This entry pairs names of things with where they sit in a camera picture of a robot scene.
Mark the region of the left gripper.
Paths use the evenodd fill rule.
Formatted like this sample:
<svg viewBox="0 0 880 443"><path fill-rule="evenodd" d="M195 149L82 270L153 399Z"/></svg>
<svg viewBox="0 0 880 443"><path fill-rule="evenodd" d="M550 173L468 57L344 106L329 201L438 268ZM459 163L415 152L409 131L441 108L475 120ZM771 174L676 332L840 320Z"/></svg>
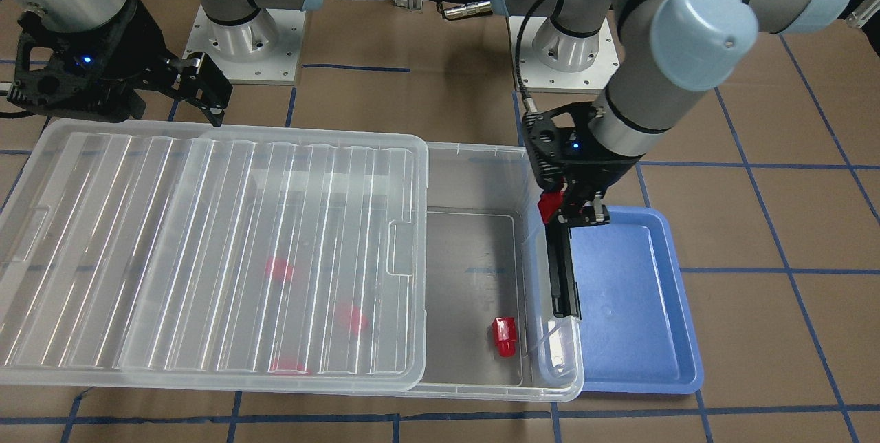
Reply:
<svg viewBox="0 0 880 443"><path fill-rule="evenodd" d="M521 133L536 183L543 191L564 191L553 219L569 226L606 226L612 217L606 192L640 160L600 144L590 123L606 117L593 102L570 102L546 111L524 102Z"/></svg>

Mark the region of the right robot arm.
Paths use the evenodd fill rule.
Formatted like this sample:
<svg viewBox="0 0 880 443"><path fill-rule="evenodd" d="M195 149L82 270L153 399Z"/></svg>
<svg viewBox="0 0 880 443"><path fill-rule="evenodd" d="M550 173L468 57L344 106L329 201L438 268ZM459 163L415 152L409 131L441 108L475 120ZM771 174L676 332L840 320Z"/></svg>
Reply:
<svg viewBox="0 0 880 443"><path fill-rule="evenodd" d="M233 86L224 61L260 58L277 45L271 10L314 11L323 0L200 0L214 41L179 56L142 0L15 0L22 13L3 119L41 115L119 123L142 119L141 91L187 102L223 124Z"/></svg>

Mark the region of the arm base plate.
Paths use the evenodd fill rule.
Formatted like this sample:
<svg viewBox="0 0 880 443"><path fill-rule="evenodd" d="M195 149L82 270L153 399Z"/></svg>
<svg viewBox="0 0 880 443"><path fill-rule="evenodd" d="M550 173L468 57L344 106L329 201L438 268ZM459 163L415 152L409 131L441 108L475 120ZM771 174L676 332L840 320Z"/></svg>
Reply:
<svg viewBox="0 0 880 443"><path fill-rule="evenodd" d="M608 21L597 34L574 38L546 18L531 17L514 64L529 91L597 94L619 69L620 58Z"/></svg>
<svg viewBox="0 0 880 443"><path fill-rule="evenodd" d="M200 7L184 54L206 52L233 85L293 86L308 16L308 12L270 8L251 22L222 26Z"/></svg>

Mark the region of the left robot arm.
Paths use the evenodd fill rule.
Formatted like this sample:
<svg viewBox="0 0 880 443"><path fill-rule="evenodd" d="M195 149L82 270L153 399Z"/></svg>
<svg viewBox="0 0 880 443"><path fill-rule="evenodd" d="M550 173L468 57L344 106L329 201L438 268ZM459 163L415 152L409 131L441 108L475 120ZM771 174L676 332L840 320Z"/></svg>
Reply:
<svg viewBox="0 0 880 443"><path fill-rule="evenodd" d="M600 226L618 182L711 89L722 85L760 33L810 33L850 0L490 0L494 14L547 18L535 45L544 63L575 72L591 63L614 14L624 58L591 102L541 111L522 75L524 32L514 39L521 131L547 226Z"/></svg>

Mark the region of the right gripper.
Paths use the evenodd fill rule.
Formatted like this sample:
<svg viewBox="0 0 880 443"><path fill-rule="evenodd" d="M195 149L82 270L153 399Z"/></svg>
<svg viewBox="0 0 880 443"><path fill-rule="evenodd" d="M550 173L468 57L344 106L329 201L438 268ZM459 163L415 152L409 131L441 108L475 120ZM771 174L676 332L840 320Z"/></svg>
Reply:
<svg viewBox="0 0 880 443"><path fill-rule="evenodd" d="M223 125L232 83L207 52L178 58L140 0L126 0L107 23L84 32L47 28L48 16L28 8L14 76L5 98L17 117L125 121L141 119L139 91L156 91L198 108L214 127Z"/></svg>

